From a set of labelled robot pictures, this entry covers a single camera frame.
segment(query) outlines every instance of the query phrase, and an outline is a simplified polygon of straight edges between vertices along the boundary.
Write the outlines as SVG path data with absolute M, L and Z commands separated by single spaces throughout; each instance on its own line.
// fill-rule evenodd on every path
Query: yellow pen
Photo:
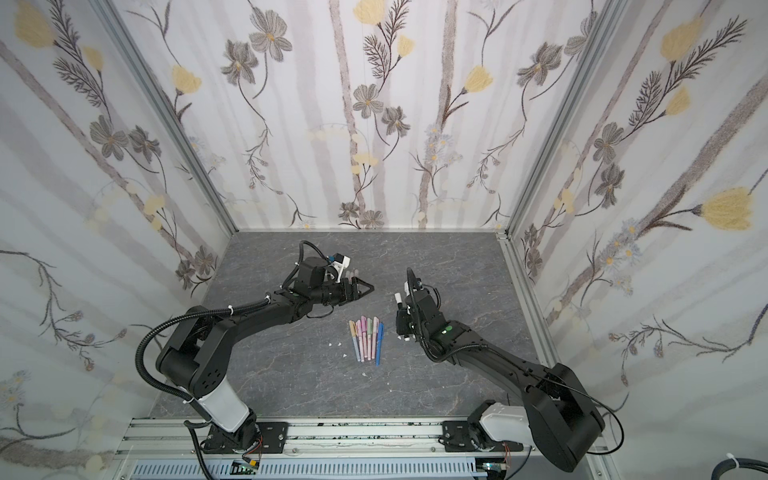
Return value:
M 360 362 L 360 349 L 357 347 L 357 332 L 355 331 L 355 323 L 350 320 L 349 321 L 349 332 L 352 333 L 352 344 L 355 346 L 355 356 L 357 357 L 357 361 Z

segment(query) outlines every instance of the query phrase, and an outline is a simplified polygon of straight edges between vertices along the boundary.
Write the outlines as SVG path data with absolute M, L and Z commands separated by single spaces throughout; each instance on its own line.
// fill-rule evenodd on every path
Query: mounting plate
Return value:
M 503 452 L 504 443 L 493 442 L 493 448 L 488 452 Z M 442 441 L 447 453 L 477 452 L 469 435 L 469 422 L 446 420 L 442 423 Z M 523 445 L 517 442 L 505 442 L 510 452 L 522 452 Z
M 283 447 L 286 444 L 288 433 L 288 422 L 257 422 L 261 432 L 261 453 L 283 453 Z M 227 441 L 219 432 L 212 432 L 209 439 L 205 440 L 203 452 L 212 453 L 233 453 L 232 449 L 226 447 Z

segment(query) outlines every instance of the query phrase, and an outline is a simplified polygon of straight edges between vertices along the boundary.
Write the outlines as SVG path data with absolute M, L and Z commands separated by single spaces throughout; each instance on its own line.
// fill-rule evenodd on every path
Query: green pen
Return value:
M 371 335 L 373 335 L 373 319 L 372 318 L 368 318 L 368 332 L 367 333 L 368 333 L 368 348 L 366 349 L 367 350 L 366 355 L 368 356 L 368 360 L 371 360 L 371 358 L 372 358 L 371 357 L 371 353 L 372 353 L 372 350 L 373 350 L 371 348 L 373 346 L 373 345 L 371 345 Z

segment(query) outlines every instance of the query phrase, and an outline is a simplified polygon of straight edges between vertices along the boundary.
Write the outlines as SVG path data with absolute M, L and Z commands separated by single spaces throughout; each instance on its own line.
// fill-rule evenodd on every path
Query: gray marble tabletop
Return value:
M 376 291 L 326 318 L 274 327 L 235 346 L 227 378 L 257 415 L 468 415 L 483 400 L 506 402 L 506 393 L 478 373 L 432 363 L 417 343 L 397 339 L 393 294 L 402 291 L 408 266 L 439 289 L 447 318 L 523 359 L 537 359 L 493 233 L 238 233 L 219 259 L 204 305 L 238 305 L 275 290 L 293 268 L 300 240 L 326 255 L 351 257 L 351 268 Z M 313 315 L 324 312 L 316 306 Z M 361 315 L 386 326 L 378 367 L 355 358 L 348 322 Z M 182 415 L 195 413 L 166 394 L 151 412 Z

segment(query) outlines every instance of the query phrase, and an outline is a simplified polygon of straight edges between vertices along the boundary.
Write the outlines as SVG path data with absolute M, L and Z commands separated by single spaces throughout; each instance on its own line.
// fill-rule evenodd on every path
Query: blue pen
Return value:
M 379 322 L 379 336 L 376 338 L 376 366 L 379 366 L 379 360 L 382 356 L 382 337 L 384 336 L 384 324 Z

